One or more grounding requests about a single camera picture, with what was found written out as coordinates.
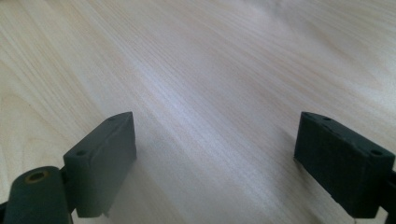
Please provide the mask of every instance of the round hole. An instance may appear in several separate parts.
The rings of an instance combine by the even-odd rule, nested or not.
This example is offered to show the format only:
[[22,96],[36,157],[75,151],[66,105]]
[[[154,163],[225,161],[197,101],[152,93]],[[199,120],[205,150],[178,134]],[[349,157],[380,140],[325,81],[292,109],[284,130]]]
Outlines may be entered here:
[[48,175],[49,175],[48,171],[34,172],[34,173],[26,176],[25,182],[28,184],[34,184],[34,183],[40,182],[41,180],[46,178]]
[[80,150],[80,151],[77,152],[77,155],[78,155],[78,156],[83,156],[83,155],[85,155],[86,153],[87,153],[86,151]]
[[381,156],[382,155],[382,153],[380,151],[378,151],[378,150],[371,150],[371,153],[373,155],[375,155],[375,156]]

